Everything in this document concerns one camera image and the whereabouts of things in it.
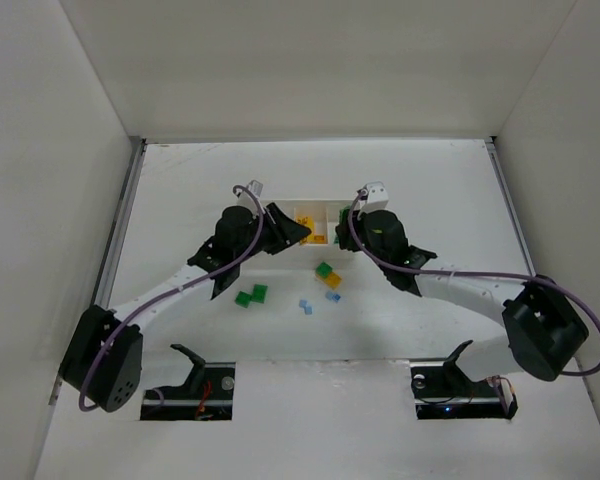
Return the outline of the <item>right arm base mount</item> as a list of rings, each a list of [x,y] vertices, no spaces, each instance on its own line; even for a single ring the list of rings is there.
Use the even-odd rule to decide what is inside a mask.
[[[496,376],[472,381],[457,365],[470,344],[471,341],[463,342],[445,358],[410,363],[410,385],[418,420],[510,421],[516,415],[517,396],[508,379]]]

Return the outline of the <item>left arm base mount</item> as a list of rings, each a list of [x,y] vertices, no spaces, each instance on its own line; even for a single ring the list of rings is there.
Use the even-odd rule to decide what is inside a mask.
[[[143,358],[142,421],[230,421],[236,364],[208,362],[182,344]]]

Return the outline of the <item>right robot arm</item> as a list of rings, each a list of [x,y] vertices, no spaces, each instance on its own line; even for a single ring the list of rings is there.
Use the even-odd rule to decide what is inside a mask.
[[[367,254],[397,290],[440,300],[485,317],[503,332],[490,340],[464,340],[451,356],[453,368],[478,382],[525,372],[554,381],[589,337],[566,292],[541,276],[462,272],[409,243],[388,210],[360,213],[345,208],[336,227],[343,250]]]

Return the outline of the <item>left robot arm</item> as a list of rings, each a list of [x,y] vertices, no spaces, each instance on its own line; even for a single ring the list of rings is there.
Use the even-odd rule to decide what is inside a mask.
[[[79,392],[83,412],[119,410],[139,388],[144,333],[176,304],[209,302],[240,275],[243,262],[276,255],[311,235],[270,203],[255,211],[226,208],[214,234],[168,280],[113,309],[89,306],[80,316],[59,367],[61,379]]]

